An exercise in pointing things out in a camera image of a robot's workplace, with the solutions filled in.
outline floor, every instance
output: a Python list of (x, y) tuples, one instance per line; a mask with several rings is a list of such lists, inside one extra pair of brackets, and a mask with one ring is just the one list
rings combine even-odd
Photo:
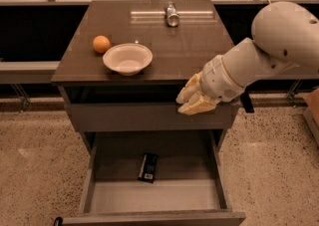
[[(305, 108), (240, 110), (219, 153), (233, 211), (243, 226), (319, 225), (319, 149)], [(0, 102), (0, 225), (51, 226), (75, 216), (88, 153), (62, 101), (24, 113)]]

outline hand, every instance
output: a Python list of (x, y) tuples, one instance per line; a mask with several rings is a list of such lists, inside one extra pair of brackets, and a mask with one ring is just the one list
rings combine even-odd
[(220, 102), (220, 100), (210, 98), (202, 91), (200, 77), (201, 72), (193, 75), (178, 94), (176, 102), (182, 104), (178, 109), (180, 113), (192, 115), (212, 111)]

